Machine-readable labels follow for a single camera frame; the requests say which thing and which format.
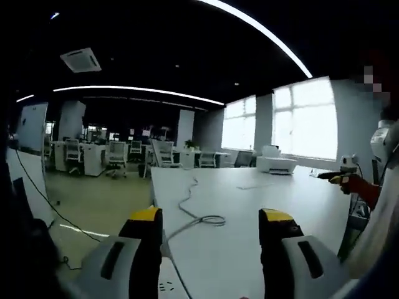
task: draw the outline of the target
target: ceiling vent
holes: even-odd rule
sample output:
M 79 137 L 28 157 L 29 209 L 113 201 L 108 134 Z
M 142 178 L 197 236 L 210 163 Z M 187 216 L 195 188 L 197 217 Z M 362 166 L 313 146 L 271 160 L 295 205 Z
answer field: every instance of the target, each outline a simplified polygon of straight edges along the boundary
M 91 48 L 75 50 L 62 54 L 60 57 L 74 73 L 101 71 Z

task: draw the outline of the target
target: printer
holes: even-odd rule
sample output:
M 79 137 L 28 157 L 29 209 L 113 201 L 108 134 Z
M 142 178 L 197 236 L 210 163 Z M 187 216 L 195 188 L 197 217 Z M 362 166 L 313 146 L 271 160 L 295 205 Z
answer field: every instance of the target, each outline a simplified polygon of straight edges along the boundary
M 296 166 L 297 161 L 283 158 L 277 146 L 264 146 L 262 156 L 256 158 L 256 168 L 262 173 L 292 174 Z

